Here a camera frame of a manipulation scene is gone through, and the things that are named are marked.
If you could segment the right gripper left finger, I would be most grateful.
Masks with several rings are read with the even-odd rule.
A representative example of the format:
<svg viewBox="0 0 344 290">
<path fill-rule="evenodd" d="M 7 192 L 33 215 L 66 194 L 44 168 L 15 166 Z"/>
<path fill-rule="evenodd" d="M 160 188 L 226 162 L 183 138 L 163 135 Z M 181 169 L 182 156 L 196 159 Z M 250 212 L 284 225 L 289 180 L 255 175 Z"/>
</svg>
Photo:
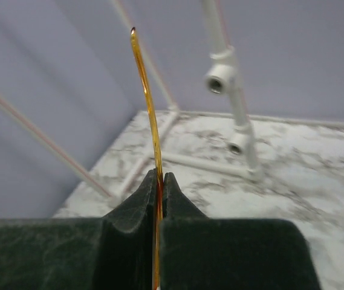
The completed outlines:
<svg viewBox="0 0 344 290">
<path fill-rule="evenodd" d="M 0 289 L 151 289 L 156 174 L 102 217 L 0 219 Z"/>
</svg>

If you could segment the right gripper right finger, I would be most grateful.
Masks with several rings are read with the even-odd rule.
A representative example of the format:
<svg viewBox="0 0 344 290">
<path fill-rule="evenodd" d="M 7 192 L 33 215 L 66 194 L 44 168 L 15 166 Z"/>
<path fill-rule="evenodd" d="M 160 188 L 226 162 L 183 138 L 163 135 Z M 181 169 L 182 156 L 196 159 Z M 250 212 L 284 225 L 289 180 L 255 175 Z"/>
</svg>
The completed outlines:
<svg viewBox="0 0 344 290">
<path fill-rule="evenodd" d="M 310 249 L 285 219 L 207 217 L 164 178 L 162 289 L 320 289 Z"/>
</svg>

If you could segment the orange sunglasses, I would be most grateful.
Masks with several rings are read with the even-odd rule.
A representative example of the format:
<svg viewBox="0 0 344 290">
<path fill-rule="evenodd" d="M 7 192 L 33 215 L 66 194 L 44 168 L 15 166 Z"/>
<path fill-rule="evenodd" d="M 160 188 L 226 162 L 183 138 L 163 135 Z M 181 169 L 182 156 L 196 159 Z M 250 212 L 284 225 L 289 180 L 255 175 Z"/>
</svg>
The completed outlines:
<svg viewBox="0 0 344 290">
<path fill-rule="evenodd" d="M 131 28 L 130 41 L 134 59 L 137 64 L 138 74 L 143 87 L 143 94 L 148 110 L 149 124 L 152 134 L 152 147 L 154 151 L 154 162 L 156 169 L 156 194 L 155 194 L 155 221 L 154 221 L 154 246 L 153 246 L 153 276 L 152 289 L 160 289 L 160 222 L 163 219 L 163 183 L 164 175 L 162 169 L 160 136 L 158 132 L 157 118 L 152 99 L 151 88 L 146 73 L 140 42 L 135 27 Z"/>
</svg>

